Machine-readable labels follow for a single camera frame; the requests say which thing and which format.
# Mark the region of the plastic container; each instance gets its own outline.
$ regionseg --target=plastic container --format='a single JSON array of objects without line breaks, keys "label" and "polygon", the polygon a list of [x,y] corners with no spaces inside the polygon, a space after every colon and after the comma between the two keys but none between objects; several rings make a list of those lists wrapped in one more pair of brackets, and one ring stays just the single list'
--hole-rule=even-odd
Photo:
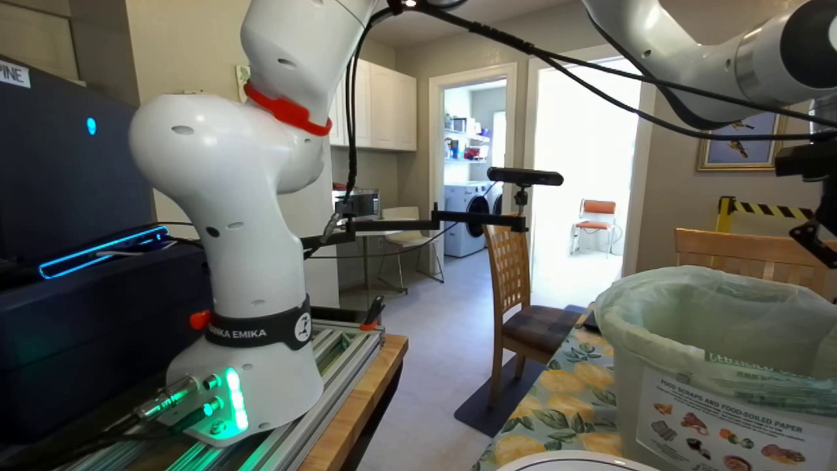
[{"label": "plastic container", "polygon": [[618,360],[618,430],[656,468],[837,468],[837,309],[698,268],[652,269],[593,301]]}]

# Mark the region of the door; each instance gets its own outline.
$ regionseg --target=door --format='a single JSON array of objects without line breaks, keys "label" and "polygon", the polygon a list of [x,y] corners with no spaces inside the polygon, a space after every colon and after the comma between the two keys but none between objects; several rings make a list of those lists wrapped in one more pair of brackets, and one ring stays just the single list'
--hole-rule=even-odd
[{"label": "door", "polygon": [[[614,56],[593,63],[634,71]],[[644,106],[638,81],[580,65],[571,71],[630,108],[652,108]],[[534,294],[543,305],[587,307],[624,272],[624,255],[636,251],[630,239],[638,228],[630,226],[638,226],[638,218],[630,218],[630,211],[640,211],[647,162],[636,150],[647,145],[638,142],[644,139],[638,116],[618,110],[559,71],[537,69],[534,81],[534,169],[564,176],[559,188],[534,188]],[[611,201],[614,216],[584,216],[589,200]]]}]

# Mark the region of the blue light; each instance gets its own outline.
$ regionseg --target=blue light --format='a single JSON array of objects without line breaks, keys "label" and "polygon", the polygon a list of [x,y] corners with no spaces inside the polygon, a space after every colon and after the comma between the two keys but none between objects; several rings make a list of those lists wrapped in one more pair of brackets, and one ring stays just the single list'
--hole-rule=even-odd
[{"label": "blue light", "polygon": [[138,234],[131,234],[131,237],[124,237],[124,239],[113,239],[113,241],[74,251],[74,255],[66,255],[66,258],[41,263],[36,268],[36,272],[41,276],[41,281],[66,277],[66,276],[74,276],[74,272],[82,272],[87,268],[107,263],[110,255],[103,255],[103,251],[118,251],[118,248],[142,247],[142,241],[161,239],[165,234],[168,230],[161,226],[154,226],[148,230],[138,230]]},{"label": "blue light", "polygon": [[99,135],[99,122],[96,122],[96,119],[88,116],[88,119],[84,122],[84,127],[87,127],[87,136],[96,136],[96,135]]}]

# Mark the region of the kitchen cabinet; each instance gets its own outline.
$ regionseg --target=kitchen cabinet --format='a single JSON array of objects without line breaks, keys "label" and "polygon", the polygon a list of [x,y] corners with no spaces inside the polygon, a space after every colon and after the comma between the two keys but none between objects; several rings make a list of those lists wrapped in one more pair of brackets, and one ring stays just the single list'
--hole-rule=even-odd
[{"label": "kitchen cabinet", "polygon": [[[349,148],[346,86],[332,102],[332,148]],[[355,145],[364,150],[417,150],[417,80],[360,61],[355,77]]]}]

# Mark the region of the printed label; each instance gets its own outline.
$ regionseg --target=printed label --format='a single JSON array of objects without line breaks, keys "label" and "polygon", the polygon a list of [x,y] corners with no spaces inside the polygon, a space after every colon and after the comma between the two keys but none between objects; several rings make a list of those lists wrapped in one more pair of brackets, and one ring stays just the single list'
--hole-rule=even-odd
[{"label": "printed label", "polygon": [[636,439],[674,468],[828,468],[834,430],[733,404],[644,369]]},{"label": "printed label", "polygon": [[20,65],[15,65],[15,63],[0,61],[0,81],[3,81],[3,84],[20,86],[20,89],[31,89],[29,69],[20,69]]}]

